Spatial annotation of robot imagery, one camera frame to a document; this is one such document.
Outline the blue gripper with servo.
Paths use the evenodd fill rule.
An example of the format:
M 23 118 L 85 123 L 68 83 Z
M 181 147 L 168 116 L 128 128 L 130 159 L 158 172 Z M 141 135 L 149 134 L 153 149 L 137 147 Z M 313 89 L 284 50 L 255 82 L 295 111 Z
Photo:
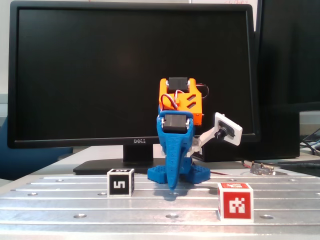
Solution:
M 165 153 L 165 172 L 171 191 L 177 187 L 182 162 L 190 160 L 194 117 L 188 111 L 161 111 L 156 119 L 160 145 Z

